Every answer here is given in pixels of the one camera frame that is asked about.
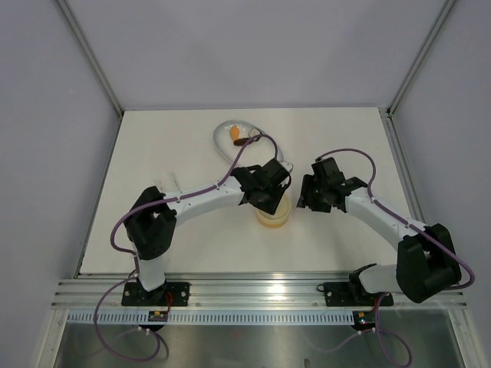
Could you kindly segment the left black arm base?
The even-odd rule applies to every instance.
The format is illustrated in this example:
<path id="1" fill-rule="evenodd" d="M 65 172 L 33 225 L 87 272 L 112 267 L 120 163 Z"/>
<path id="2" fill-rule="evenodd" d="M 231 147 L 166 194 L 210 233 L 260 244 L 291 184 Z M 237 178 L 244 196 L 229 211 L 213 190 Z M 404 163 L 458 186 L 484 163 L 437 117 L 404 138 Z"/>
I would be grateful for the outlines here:
<path id="1" fill-rule="evenodd" d="M 121 304 L 125 307 L 186 307 L 190 283 L 166 282 L 153 291 L 146 291 L 139 281 L 127 282 Z"/>

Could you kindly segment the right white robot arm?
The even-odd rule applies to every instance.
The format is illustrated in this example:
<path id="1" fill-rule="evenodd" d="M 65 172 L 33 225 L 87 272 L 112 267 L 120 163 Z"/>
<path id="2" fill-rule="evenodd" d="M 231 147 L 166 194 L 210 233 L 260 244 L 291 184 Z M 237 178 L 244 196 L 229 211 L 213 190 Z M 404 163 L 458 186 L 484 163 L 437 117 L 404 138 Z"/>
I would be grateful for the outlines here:
<path id="1" fill-rule="evenodd" d="M 395 264 L 368 264 L 348 277 L 348 294 L 365 304 L 382 293 L 401 293 L 414 303 L 450 289 L 462 279 L 449 231 L 382 209 L 370 197 L 367 183 L 357 177 L 344 181 L 303 176 L 299 208 L 329 213 L 338 209 L 362 221 L 397 252 Z"/>

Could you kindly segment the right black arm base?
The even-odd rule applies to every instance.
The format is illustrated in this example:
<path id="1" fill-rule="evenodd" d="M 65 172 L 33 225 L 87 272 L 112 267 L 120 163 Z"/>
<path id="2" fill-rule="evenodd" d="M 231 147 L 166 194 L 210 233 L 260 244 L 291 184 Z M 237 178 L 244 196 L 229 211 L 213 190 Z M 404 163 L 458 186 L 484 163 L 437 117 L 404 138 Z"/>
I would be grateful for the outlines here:
<path id="1" fill-rule="evenodd" d="M 381 296 L 362 291 L 348 281 L 325 282 L 316 290 L 324 295 L 327 307 L 374 307 Z"/>

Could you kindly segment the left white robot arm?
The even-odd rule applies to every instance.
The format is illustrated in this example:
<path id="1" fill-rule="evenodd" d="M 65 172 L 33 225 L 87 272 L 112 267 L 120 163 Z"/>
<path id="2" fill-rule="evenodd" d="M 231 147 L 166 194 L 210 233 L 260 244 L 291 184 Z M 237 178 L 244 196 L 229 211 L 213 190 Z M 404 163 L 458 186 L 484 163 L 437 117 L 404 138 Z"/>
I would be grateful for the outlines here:
<path id="1" fill-rule="evenodd" d="M 149 305 L 165 298 L 163 255 L 177 227 L 208 212 L 244 204 L 274 215 L 291 182 L 291 173 L 271 161 L 264 166 L 235 168 L 225 180 L 186 192 L 167 195 L 155 186 L 145 189 L 124 221 L 137 254 L 139 296 Z"/>

